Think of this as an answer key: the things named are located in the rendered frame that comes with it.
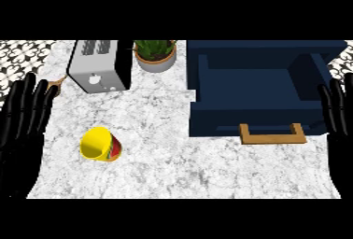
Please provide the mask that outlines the potted green plant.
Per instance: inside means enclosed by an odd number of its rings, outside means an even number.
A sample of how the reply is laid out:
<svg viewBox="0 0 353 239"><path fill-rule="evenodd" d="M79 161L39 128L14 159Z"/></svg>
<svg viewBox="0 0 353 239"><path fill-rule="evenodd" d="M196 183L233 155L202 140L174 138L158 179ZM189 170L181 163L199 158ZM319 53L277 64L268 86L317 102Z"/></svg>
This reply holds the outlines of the potted green plant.
<svg viewBox="0 0 353 239"><path fill-rule="evenodd" d="M177 60L174 40L135 40L134 56L140 68L149 73L167 71Z"/></svg>

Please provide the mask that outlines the yellow cup with red print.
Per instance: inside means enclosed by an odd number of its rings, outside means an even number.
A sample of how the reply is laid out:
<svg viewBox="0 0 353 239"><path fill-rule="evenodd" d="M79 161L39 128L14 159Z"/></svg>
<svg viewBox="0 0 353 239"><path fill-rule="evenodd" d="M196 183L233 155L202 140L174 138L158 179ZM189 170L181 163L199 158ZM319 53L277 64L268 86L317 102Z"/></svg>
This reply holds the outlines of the yellow cup with red print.
<svg viewBox="0 0 353 239"><path fill-rule="evenodd" d="M112 162L121 155L121 143L110 131L102 127L93 127L79 140L79 153L85 159Z"/></svg>

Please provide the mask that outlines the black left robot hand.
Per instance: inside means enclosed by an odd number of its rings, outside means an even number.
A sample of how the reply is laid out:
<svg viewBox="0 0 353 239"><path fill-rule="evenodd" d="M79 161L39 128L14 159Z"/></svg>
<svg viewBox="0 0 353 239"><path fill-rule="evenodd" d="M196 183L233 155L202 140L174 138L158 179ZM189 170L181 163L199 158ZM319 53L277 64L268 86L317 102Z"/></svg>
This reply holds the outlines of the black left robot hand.
<svg viewBox="0 0 353 239"><path fill-rule="evenodd" d="M0 110L0 201L25 199L35 184L56 93L32 72L10 86Z"/></svg>

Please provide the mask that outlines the navy blue open drawer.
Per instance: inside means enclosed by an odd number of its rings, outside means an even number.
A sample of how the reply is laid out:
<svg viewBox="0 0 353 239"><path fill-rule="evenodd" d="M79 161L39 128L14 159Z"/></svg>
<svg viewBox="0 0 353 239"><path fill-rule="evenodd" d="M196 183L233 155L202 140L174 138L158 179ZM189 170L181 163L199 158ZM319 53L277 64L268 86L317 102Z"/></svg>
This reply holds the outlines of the navy blue open drawer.
<svg viewBox="0 0 353 239"><path fill-rule="evenodd" d="M330 75L320 54L302 54L279 69L214 69L198 56L198 99L190 103L189 135L288 134L298 123L307 135L326 133L317 86Z"/></svg>

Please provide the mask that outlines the small wooden object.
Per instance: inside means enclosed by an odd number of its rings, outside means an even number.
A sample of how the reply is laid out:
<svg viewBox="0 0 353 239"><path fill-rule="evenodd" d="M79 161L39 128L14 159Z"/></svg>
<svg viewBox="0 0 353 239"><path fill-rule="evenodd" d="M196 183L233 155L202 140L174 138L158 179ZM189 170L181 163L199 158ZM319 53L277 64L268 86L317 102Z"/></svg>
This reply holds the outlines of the small wooden object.
<svg viewBox="0 0 353 239"><path fill-rule="evenodd" d="M51 86L57 87L57 92L54 97L59 95L60 93L60 86L62 86L62 82L66 79L68 75L65 75L60 79L57 79L56 81L48 81L48 86L47 86L47 90L50 89Z"/></svg>

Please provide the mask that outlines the silver toaster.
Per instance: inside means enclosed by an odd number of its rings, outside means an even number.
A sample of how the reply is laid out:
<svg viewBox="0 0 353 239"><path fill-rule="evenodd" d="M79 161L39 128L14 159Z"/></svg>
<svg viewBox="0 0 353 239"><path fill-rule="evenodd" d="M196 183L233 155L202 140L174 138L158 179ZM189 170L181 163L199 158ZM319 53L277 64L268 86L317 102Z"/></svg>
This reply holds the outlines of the silver toaster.
<svg viewBox="0 0 353 239"><path fill-rule="evenodd" d="M76 40L66 75L85 93L131 87L133 40Z"/></svg>

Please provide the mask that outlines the navy blue cabinet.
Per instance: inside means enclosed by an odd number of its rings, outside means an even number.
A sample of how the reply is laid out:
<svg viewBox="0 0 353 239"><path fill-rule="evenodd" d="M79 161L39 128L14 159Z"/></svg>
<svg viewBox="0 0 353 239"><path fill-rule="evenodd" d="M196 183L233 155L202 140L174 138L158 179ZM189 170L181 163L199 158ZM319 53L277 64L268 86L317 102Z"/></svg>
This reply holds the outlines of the navy blue cabinet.
<svg viewBox="0 0 353 239"><path fill-rule="evenodd" d="M198 99L316 101L317 86L330 78L326 65L345 47L341 40L189 40L187 88Z"/></svg>

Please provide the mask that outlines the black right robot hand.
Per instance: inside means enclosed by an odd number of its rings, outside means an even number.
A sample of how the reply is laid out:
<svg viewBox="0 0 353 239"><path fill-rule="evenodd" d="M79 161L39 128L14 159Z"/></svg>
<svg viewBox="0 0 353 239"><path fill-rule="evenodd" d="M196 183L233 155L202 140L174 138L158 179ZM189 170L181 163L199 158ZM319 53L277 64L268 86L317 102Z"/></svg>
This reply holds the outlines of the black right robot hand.
<svg viewBox="0 0 353 239"><path fill-rule="evenodd" d="M322 116L326 128L328 168L341 198L353 200L353 73L336 79L329 86L319 85Z"/></svg>

